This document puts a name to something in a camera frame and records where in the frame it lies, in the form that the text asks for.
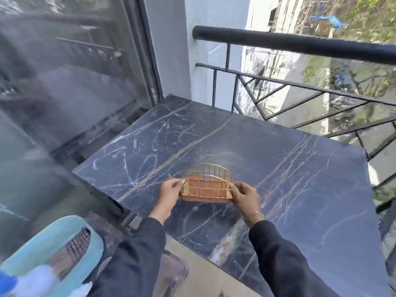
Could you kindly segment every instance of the gold wire basket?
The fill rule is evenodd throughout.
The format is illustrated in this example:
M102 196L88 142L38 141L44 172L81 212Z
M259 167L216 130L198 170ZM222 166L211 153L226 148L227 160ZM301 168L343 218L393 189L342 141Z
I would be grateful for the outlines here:
M232 175L229 170L214 164L198 164L186 171L182 199L198 202L231 202Z

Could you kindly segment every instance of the marble table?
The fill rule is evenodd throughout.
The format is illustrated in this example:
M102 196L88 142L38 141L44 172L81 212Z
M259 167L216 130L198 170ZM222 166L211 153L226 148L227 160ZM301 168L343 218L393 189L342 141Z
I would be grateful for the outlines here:
M360 147L169 96L74 172L146 216L162 181L202 162L224 166L235 180L257 188L266 218L340 296L389 296ZM251 289L272 296L233 204L180 200L165 228Z

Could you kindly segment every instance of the dark sweater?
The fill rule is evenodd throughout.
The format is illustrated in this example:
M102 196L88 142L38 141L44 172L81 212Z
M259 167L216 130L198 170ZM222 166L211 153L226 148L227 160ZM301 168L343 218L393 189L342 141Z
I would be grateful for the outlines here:
M249 232L259 269L275 297L339 297L308 266L297 246L283 239L269 221ZM166 236L161 223L144 219L136 234L122 242L94 282L89 297L151 297Z

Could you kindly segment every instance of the hand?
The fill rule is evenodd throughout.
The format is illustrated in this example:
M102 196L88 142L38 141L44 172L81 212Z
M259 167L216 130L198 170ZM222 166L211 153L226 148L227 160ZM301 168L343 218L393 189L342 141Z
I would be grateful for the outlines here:
M171 215L172 208L179 198L184 182L184 179L179 178L165 180L158 189L157 204L148 216L160 221L163 225L165 220Z
M235 182L234 184L230 184L230 186L234 190L234 203L245 216L249 227L252 227L259 221L265 220L264 217L259 214L261 213L260 195L254 187L244 182Z

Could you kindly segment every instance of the beige floor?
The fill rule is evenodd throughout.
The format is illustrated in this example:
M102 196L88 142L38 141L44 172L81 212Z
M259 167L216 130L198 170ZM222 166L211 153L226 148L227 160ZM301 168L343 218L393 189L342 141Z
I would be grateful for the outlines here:
M170 236L166 249L188 262L190 273L176 297L260 297L259 294Z

